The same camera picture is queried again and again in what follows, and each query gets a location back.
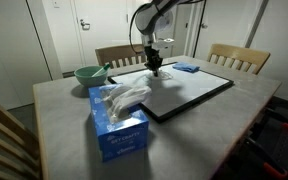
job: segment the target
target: white tissue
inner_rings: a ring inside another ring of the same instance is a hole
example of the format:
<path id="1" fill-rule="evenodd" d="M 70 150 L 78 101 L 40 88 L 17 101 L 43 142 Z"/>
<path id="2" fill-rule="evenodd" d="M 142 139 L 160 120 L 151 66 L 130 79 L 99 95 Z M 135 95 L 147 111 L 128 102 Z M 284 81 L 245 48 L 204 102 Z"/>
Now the white tissue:
<path id="1" fill-rule="evenodd" d="M 111 92 L 110 96 L 113 99 L 113 105 L 111 107 L 112 114 L 118 117 L 120 112 L 145 101 L 152 93 L 152 90 L 148 86 L 132 87 L 121 86 L 116 88 L 115 92 Z"/>

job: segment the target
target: bowl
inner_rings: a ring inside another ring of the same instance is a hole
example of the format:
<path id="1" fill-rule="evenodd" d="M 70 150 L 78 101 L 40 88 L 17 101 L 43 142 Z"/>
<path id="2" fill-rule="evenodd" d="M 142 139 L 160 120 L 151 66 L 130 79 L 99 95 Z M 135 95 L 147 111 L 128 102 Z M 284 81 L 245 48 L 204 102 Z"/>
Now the bowl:
<path id="1" fill-rule="evenodd" d="M 85 87 L 103 85 L 107 77 L 107 71 L 101 73 L 95 77 L 92 77 L 102 66 L 86 66 L 74 71 L 74 75 L 78 82 Z"/>

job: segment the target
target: chair back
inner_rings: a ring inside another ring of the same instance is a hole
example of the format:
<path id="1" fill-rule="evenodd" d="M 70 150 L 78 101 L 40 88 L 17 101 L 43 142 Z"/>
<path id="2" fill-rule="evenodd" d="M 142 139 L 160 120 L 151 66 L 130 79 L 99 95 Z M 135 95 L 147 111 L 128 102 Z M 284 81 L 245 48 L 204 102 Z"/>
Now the chair back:
<path id="1" fill-rule="evenodd" d="M 40 179 L 37 137 L 0 106 L 0 179 Z"/>
<path id="2" fill-rule="evenodd" d="M 225 44 L 213 44 L 207 61 L 213 61 L 215 64 L 220 63 L 222 66 L 228 65 L 230 68 L 237 62 L 236 69 L 243 70 L 244 72 L 247 72 L 252 65 L 255 65 L 252 73 L 258 74 L 269 57 L 269 52 Z"/>
<path id="3" fill-rule="evenodd" d="M 98 64 L 104 66 L 106 63 L 110 64 L 110 68 L 118 68 L 121 66 L 133 65 L 146 62 L 144 54 L 144 47 L 142 44 L 134 44 L 134 50 L 143 52 L 136 54 L 131 45 L 114 46 L 107 48 L 96 49 L 96 56 Z"/>

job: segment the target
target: table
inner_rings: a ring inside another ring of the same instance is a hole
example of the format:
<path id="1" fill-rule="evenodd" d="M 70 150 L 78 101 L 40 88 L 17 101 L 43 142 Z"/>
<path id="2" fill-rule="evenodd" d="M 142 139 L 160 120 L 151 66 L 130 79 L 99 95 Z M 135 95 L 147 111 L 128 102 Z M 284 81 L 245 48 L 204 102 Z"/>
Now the table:
<path id="1" fill-rule="evenodd" d="M 34 85 L 44 179 L 209 179 L 281 83 L 187 56 L 164 63 L 176 61 L 196 64 L 235 85 L 162 124 L 150 120 L 148 147 L 107 163 L 97 150 L 87 89 L 75 77 Z"/>

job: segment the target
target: blue tissue box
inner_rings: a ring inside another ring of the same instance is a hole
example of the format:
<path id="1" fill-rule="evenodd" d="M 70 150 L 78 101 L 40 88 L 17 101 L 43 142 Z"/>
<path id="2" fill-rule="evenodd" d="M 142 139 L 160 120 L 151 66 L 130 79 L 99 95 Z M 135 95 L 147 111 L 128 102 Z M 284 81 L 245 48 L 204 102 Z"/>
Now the blue tissue box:
<path id="1" fill-rule="evenodd" d="M 93 121 L 103 162 L 146 147 L 148 119 L 138 105 L 128 108 L 123 121 L 111 123 L 103 92 L 120 84 L 89 88 Z"/>

